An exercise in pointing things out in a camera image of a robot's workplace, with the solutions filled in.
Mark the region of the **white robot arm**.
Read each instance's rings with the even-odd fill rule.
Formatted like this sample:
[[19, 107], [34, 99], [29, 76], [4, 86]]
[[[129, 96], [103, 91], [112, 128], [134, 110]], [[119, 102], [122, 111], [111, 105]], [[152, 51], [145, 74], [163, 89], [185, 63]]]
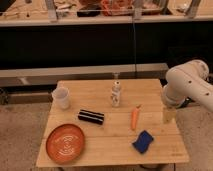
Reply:
[[206, 79], [209, 67], [202, 60], [191, 60], [170, 68], [165, 75], [167, 84], [162, 89], [163, 123], [170, 123], [179, 108], [191, 98], [208, 111], [213, 112], [213, 85]]

